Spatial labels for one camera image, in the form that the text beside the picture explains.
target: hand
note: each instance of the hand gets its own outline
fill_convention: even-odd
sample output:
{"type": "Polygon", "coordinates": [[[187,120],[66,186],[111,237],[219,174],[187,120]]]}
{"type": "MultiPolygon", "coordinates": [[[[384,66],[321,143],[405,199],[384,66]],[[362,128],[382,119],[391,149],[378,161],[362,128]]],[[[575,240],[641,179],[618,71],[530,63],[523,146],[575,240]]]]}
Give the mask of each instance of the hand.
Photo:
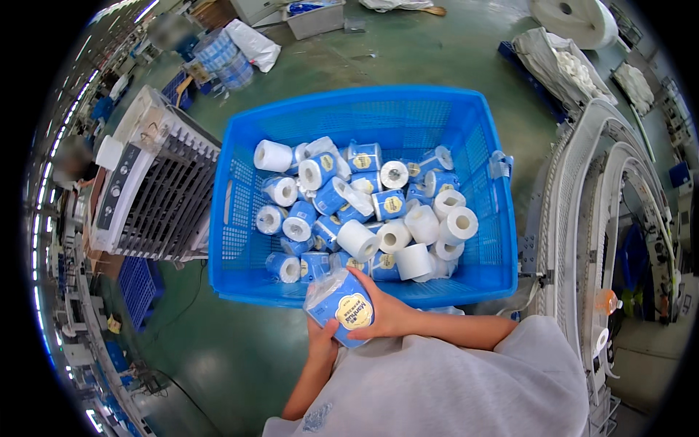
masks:
{"type": "Polygon", "coordinates": [[[374,322],[366,328],[350,331],[347,334],[348,339],[367,340],[374,337],[401,337],[414,334],[415,320],[420,314],[418,310],[382,292],[361,270],[349,266],[347,270],[364,286],[374,307],[374,322]]]}
{"type": "Polygon", "coordinates": [[[308,362],[320,366],[332,366],[338,357],[338,342],[333,338],[340,323],[330,319],[325,327],[320,327],[312,318],[306,316],[308,325],[308,362]]]}

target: person's left hand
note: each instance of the person's left hand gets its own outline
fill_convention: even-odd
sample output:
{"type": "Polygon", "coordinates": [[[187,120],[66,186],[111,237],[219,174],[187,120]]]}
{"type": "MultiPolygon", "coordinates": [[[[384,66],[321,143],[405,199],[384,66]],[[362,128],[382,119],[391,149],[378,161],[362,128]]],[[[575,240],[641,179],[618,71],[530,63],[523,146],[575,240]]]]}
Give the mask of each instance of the person's left hand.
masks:
{"type": "Polygon", "coordinates": [[[332,366],[338,357],[338,342],[333,338],[340,323],[330,319],[325,327],[320,327],[312,318],[306,316],[308,325],[308,361],[320,366],[332,366]]]}

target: metal grille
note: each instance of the metal grille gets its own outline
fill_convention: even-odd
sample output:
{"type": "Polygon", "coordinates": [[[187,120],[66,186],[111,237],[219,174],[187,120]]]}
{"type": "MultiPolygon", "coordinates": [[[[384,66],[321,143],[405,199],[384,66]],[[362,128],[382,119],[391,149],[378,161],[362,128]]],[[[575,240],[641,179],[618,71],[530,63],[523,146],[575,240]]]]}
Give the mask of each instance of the metal grille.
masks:
{"type": "Polygon", "coordinates": [[[177,260],[211,203],[217,150],[182,131],[169,136],[138,188],[124,223],[122,254],[177,260]]]}

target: person's right hand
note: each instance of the person's right hand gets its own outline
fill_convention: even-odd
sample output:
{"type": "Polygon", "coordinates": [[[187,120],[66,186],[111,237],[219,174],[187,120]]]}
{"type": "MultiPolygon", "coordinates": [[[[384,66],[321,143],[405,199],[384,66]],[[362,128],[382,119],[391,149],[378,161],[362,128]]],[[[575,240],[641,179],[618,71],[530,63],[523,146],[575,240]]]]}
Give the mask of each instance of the person's right hand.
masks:
{"type": "Polygon", "coordinates": [[[349,266],[347,270],[364,286],[374,307],[374,322],[366,328],[350,331],[347,333],[348,339],[368,340],[374,337],[401,337],[414,334],[414,320],[420,313],[418,310],[382,292],[361,270],[349,266]]]}

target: blue pallet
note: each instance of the blue pallet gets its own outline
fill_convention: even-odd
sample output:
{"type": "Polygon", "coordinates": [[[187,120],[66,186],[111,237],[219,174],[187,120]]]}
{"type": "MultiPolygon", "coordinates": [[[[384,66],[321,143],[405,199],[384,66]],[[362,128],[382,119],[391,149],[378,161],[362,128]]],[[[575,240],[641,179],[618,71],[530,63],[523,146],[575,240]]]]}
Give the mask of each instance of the blue pallet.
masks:
{"type": "Polygon", "coordinates": [[[124,258],[119,272],[119,286],[134,329],[143,332],[143,323],[153,311],[153,299],[162,296],[165,291],[155,262],[146,258],[124,258]]]}
{"type": "Polygon", "coordinates": [[[551,114],[556,118],[556,122],[563,123],[565,119],[568,118],[568,112],[563,107],[563,102],[558,100],[541,82],[529,73],[529,70],[522,64],[519,56],[517,56],[517,53],[514,51],[512,43],[509,41],[501,41],[498,46],[498,52],[515,67],[519,75],[526,79],[529,85],[534,89],[534,92],[536,92],[546,107],[548,107],[551,114]]]}
{"type": "Polygon", "coordinates": [[[272,280],[265,270],[279,238],[259,233],[259,191],[271,173],[252,155],[262,139],[287,145],[330,136],[379,142],[384,160],[416,159],[444,144],[452,151],[461,193],[479,221],[466,241],[460,268],[449,280],[383,282],[381,288],[415,308],[474,303],[511,296],[517,288],[517,244],[509,178],[491,179],[489,157],[500,150],[493,118],[478,92],[403,85],[359,87],[301,96],[234,115],[216,171],[209,237],[209,281],[224,299],[300,308],[306,286],[272,280]],[[230,204],[226,205],[226,191],[230,204]]]}

